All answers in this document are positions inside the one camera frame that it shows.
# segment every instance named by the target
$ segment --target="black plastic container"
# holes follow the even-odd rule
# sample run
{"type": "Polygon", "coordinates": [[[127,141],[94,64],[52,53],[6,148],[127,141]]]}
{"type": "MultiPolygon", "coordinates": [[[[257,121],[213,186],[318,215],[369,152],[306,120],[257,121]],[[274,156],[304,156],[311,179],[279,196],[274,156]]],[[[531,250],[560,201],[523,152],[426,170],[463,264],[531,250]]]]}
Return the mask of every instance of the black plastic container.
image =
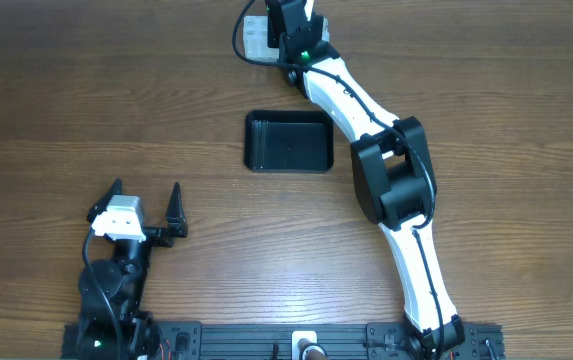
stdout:
{"type": "Polygon", "coordinates": [[[244,163],[257,172],[328,171],[333,119],[323,111],[254,110],[246,116],[244,163]]]}

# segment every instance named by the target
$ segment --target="black mounting base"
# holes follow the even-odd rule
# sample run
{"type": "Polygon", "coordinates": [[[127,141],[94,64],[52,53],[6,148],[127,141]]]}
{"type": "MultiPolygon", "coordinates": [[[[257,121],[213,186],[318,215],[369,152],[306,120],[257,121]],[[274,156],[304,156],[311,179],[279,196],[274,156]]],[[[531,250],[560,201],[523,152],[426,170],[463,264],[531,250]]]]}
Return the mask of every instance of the black mounting base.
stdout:
{"type": "MultiPolygon", "coordinates": [[[[412,360],[404,349],[403,323],[366,325],[203,325],[200,322],[159,322],[164,356],[173,360],[290,360],[293,331],[317,332],[317,342],[332,360],[412,360]]],[[[502,328],[464,323],[466,340],[442,355],[450,360],[503,360],[502,328]]],[[[77,325],[64,330],[62,359],[77,359],[77,325]]],[[[161,360],[161,351],[152,359],[161,360]]]]}

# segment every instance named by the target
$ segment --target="wooden tabletop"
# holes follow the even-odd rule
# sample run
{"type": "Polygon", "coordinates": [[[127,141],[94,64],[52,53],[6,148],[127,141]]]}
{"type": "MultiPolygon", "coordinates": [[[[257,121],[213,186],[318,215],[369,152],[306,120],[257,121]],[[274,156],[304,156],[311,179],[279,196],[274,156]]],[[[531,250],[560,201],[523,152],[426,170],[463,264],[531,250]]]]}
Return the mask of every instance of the wooden tabletop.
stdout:
{"type": "MultiPolygon", "coordinates": [[[[154,251],[146,284],[157,319],[401,320],[393,257],[357,204],[339,130],[327,174],[242,163],[246,113],[315,109],[279,71],[234,56],[244,3],[0,0],[0,357],[59,356],[85,215],[117,177],[149,224],[182,186],[189,237],[154,251]]],[[[573,0],[316,9],[362,87],[426,128],[459,314],[503,325],[510,358],[573,359],[573,0]]]]}

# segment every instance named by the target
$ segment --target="black cable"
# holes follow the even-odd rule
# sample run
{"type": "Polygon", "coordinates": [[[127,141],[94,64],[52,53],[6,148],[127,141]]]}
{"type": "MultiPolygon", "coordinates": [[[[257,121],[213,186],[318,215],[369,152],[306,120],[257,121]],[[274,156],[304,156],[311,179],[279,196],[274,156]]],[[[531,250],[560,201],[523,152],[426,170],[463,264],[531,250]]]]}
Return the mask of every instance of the black cable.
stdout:
{"type": "Polygon", "coordinates": [[[422,255],[422,260],[424,262],[424,269],[426,270],[426,277],[428,278],[428,285],[431,289],[431,293],[433,295],[433,300],[435,301],[435,308],[437,309],[437,317],[439,318],[440,338],[439,338],[439,343],[437,344],[437,351],[436,351],[436,355],[437,355],[436,359],[439,360],[439,356],[441,355],[441,347],[442,347],[442,344],[444,341],[444,320],[442,318],[442,310],[441,310],[441,307],[439,306],[439,301],[437,299],[437,292],[435,291],[435,287],[433,285],[433,279],[432,279],[432,276],[430,275],[430,270],[428,268],[428,262],[426,261],[426,255],[424,253],[424,247],[422,246],[421,240],[419,238],[419,233],[417,232],[418,230],[423,229],[426,226],[428,226],[428,224],[430,224],[430,222],[433,220],[433,216],[435,215],[435,188],[433,186],[433,182],[430,179],[430,175],[428,174],[428,170],[426,169],[426,165],[424,164],[422,159],[419,157],[419,155],[417,154],[415,149],[413,149],[413,147],[408,143],[406,138],[399,131],[395,130],[394,128],[388,126],[387,124],[385,124],[384,122],[379,120],[375,116],[375,114],[372,111],[370,111],[368,106],[359,97],[357,92],[355,90],[353,90],[353,88],[350,85],[348,85],[348,83],[346,83],[344,80],[342,80],[339,75],[334,75],[334,74],[331,74],[327,71],[314,68],[312,66],[299,65],[299,64],[287,64],[287,63],[273,63],[273,62],[267,62],[267,61],[257,61],[257,60],[251,60],[251,59],[247,58],[246,56],[244,56],[239,51],[239,49],[237,49],[237,33],[239,32],[239,25],[244,20],[244,16],[246,15],[246,12],[248,12],[248,9],[250,9],[250,7],[253,5],[253,3],[255,3],[255,0],[249,0],[248,1],[248,4],[246,4],[246,6],[242,10],[242,12],[239,14],[239,17],[237,18],[237,21],[235,22],[235,27],[233,28],[233,39],[232,39],[233,51],[235,52],[235,55],[237,55],[237,57],[239,57],[240,59],[242,59],[243,61],[245,61],[251,65],[276,67],[276,68],[286,69],[286,70],[299,70],[302,73],[306,72],[306,71],[311,71],[311,72],[316,72],[318,74],[327,76],[327,77],[335,80],[337,83],[344,86],[346,91],[357,101],[357,103],[359,103],[359,105],[362,107],[362,109],[364,109],[364,111],[366,112],[366,114],[368,115],[368,117],[370,118],[370,120],[372,122],[376,123],[377,125],[381,126],[386,131],[390,132],[392,135],[394,135],[401,142],[401,145],[404,148],[406,148],[406,150],[410,153],[410,155],[413,157],[413,159],[415,161],[417,161],[420,168],[422,169],[422,177],[426,181],[426,183],[428,185],[428,190],[430,191],[430,206],[428,208],[428,213],[426,214],[426,218],[425,218],[424,222],[420,225],[413,225],[411,227],[411,229],[413,232],[413,236],[415,236],[415,238],[417,239],[417,246],[419,247],[419,252],[422,255]]]}
{"type": "Polygon", "coordinates": [[[82,259],[84,260],[84,265],[88,269],[88,273],[90,275],[90,281],[93,283],[93,287],[95,291],[99,293],[102,300],[104,300],[104,304],[106,305],[106,310],[108,310],[108,314],[110,315],[110,320],[113,323],[113,327],[115,328],[115,337],[117,338],[117,359],[122,360],[122,328],[119,326],[119,321],[113,312],[113,308],[110,306],[110,301],[104,294],[104,289],[102,289],[102,285],[99,283],[99,279],[97,278],[97,274],[95,274],[95,270],[90,265],[90,260],[88,260],[88,245],[90,244],[90,239],[95,236],[95,230],[92,228],[88,230],[88,235],[86,235],[86,240],[84,240],[84,247],[82,248],[82,259]]]}

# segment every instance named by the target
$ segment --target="wood grain surface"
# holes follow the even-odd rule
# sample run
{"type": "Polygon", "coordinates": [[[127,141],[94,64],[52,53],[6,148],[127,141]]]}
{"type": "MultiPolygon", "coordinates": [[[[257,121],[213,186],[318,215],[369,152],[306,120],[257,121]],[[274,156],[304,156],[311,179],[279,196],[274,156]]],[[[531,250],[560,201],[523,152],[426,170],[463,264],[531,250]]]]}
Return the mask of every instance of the wood grain surface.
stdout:
{"type": "MultiPolygon", "coordinates": [[[[85,214],[116,177],[150,224],[182,185],[189,237],[154,251],[146,284],[157,319],[401,319],[338,130],[327,174],[242,163],[246,113],[314,109],[277,70],[234,56],[244,3],[0,0],[0,357],[59,356],[85,214]]],[[[502,324],[509,358],[573,359],[573,0],[316,7],[356,80],[426,127],[460,315],[502,324]]],[[[110,251],[95,241],[92,257],[110,251]]]]}

